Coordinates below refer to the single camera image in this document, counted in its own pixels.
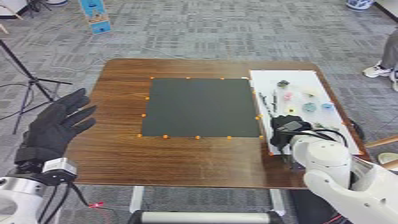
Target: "person's foot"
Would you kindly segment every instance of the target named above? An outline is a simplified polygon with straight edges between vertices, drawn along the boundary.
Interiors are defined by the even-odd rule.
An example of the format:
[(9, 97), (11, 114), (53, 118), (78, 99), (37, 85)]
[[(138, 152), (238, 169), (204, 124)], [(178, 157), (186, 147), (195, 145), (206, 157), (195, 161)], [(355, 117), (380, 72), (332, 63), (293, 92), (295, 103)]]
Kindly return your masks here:
[(380, 67), (380, 62), (377, 65), (364, 69), (364, 76), (369, 78), (377, 78), (378, 76), (389, 76), (393, 69), (385, 69)]
[(398, 92), (398, 71), (391, 72), (389, 79), (393, 82), (393, 90)]

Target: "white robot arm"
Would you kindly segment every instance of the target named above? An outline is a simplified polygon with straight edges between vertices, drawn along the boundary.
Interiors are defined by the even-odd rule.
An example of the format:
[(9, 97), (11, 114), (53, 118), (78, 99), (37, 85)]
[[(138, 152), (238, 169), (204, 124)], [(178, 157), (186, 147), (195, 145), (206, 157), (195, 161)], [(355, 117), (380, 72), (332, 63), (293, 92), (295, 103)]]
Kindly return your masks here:
[(290, 144), (307, 188), (339, 214), (355, 224), (398, 223), (398, 176), (337, 142), (297, 135)]

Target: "paper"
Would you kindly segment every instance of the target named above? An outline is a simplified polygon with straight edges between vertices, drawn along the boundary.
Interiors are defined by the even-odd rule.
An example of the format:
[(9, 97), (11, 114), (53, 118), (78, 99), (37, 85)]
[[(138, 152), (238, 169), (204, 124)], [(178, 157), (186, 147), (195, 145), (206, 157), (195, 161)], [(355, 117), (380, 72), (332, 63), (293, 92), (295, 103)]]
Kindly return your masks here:
[[(250, 85), (256, 91), (256, 101), (259, 106), (259, 113), (263, 114), (263, 127), (266, 133), (266, 142), (270, 152), (279, 155), (281, 152), (274, 145), (270, 145), (272, 128), (270, 128), (270, 116), (265, 108), (265, 104), (259, 98), (259, 93), (266, 97), (266, 104), (274, 113), (274, 93), (277, 95), (277, 111), (274, 116), (295, 115), (302, 117), (302, 120), (309, 123), (320, 123), (329, 129), (336, 128), (348, 141), (348, 149), (352, 154), (359, 154), (359, 147), (350, 135), (346, 126), (343, 125), (343, 119), (330, 102), (330, 98), (320, 83), (320, 79), (314, 71), (295, 71), (295, 70), (252, 70), (250, 71)], [(277, 87), (277, 83), (286, 80), (290, 85), (286, 88)], [(311, 103), (316, 110), (313, 112), (304, 111), (304, 104)], [(332, 104), (332, 108), (323, 108), (321, 104)], [(330, 137), (339, 141), (341, 138), (336, 134), (329, 134)], [(284, 153), (291, 154), (288, 146), (284, 147)]]

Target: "white cylinder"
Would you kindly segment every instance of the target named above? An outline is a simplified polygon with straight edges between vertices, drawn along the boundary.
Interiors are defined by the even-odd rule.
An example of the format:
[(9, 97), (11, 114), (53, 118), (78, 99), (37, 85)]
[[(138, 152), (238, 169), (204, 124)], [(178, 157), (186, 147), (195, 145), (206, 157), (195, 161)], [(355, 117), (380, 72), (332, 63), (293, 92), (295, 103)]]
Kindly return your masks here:
[(142, 223), (265, 224), (270, 223), (270, 216), (266, 213), (144, 212)]

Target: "black glove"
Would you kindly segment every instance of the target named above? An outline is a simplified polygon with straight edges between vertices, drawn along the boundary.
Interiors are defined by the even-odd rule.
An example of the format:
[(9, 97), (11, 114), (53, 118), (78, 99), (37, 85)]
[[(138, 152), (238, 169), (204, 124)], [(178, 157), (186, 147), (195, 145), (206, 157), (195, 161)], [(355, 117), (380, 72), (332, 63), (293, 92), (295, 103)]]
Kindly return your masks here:
[(96, 106), (76, 112), (89, 101), (85, 89), (80, 89), (53, 102), (37, 115), (16, 152), (14, 163), (18, 165), (27, 161), (44, 163), (64, 156), (71, 139), (96, 124), (94, 118), (85, 120), (96, 111)]
[(288, 145), (293, 138), (293, 135), (284, 135), (282, 132), (305, 131), (313, 129), (311, 124), (302, 120), (302, 118), (291, 115), (272, 118), (270, 127), (274, 130), (270, 144), (281, 148)]

